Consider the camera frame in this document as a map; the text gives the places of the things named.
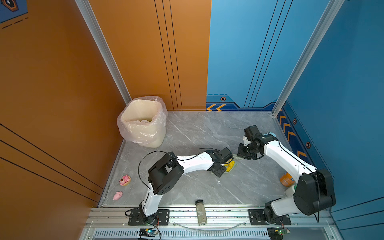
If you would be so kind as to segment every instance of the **pink pig toy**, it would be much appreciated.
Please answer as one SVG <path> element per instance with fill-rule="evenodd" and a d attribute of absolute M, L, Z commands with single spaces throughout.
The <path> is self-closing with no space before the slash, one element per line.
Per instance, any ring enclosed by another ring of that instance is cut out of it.
<path fill-rule="evenodd" d="M 128 175 L 125 175 L 124 177 L 122 177 L 122 178 L 119 180 L 119 183 L 120 183 L 120 185 L 122 185 L 122 186 L 126 186 L 126 185 L 128 185 L 130 182 L 131 182 L 131 177 L 128 176 Z"/>
<path fill-rule="evenodd" d="M 113 200 L 118 200 L 119 198 L 121 198 L 122 196 L 122 192 L 116 192 L 115 196 L 113 196 Z"/>

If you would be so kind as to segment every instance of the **plastic bag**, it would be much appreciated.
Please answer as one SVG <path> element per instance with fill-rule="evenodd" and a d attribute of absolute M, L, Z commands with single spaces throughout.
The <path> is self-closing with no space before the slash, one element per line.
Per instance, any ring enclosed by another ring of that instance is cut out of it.
<path fill-rule="evenodd" d="M 121 136 L 145 147 L 159 147 L 166 134 L 168 112 L 157 96 L 135 98 L 118 117 Z"/>

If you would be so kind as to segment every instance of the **orange container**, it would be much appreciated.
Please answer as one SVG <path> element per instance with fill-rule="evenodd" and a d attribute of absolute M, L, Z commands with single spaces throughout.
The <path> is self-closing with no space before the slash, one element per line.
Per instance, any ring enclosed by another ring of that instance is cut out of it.
<path fill-rule="evenodd" d="M 295 184 L 295 181 L 291 177 L 289 173 L 285 173 L 281 178 L 280 178 L 281 184 L 283 184 L 286 187 L 290 187 L 293 184 Z"/>

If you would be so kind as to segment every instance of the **robotic arm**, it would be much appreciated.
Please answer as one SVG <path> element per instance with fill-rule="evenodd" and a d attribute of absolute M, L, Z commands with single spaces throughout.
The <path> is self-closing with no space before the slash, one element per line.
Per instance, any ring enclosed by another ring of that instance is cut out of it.
<path fill-rule="evenodd" d="M 317 170 L 290 152 L 276 137 L 270 134 L 263 136 L 256 126 L 246 128 L 244 133 L 244 144 L 239 144 L 237 156 L 245 159 L 269 156 L 297 182 L 293 196 L 265 204 L 263 215 L 268 223 L 277 223 L 283 216 L 298 212 L 311 215 L 336 204 L 333 180 L 326 169 Z M 228 148 L 206 150 L 197 156 L 176 156 L 173 152 L 165 154 L 148 170 L 149 189 L 140 205 L 145 221 L 154 218 L 162 195 L 171 190 L 182 175 L 209 170 L 221 177 L 226 171 L 224 164 L 231 159 L 233 155 Z"/>

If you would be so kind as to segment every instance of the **marble tabletop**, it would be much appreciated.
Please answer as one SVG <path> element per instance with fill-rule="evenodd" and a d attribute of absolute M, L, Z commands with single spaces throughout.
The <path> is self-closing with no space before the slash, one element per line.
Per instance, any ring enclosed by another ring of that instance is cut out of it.
<path fill-rule="evenodd" d="M 136 206 L 144 199 L 147 187 L 139 180 L 137 167 L 147 153 L 162 150 L 188 156 L 197 154 L 199 147 L 228 147 L 235 156 L 238 144 L 242 142 L 243 130 L 251 125 L 256 125 L 263 134 L 275 133 L 281 143 L 290 148 L 271 112 L 169 112 L 167 134 L 159 148 L 126 142 L 102 204 L 105 207 Z M 147 184 L 148 169 L 163 155 L 161 152 L 150 154 L 141 163 L 140 176 Z M 264 206 L 268 201 L 285 197 L 286 188 L 279 181 L 285 171 L 271 158 L 265 156 L 259 160 L 234 160 L 237 165 L 220 178 L 205 170 L 181 176 L 173 189 L 164 194 L 160 206 L 193 205 L 197 199 L 214 205 Z M 132 178 L 132 182 L 120 186 L 118 181 L 126 174 Z M 123 195 L 115 201 L 113 195 L 118 191 L 122 191 Z"/>

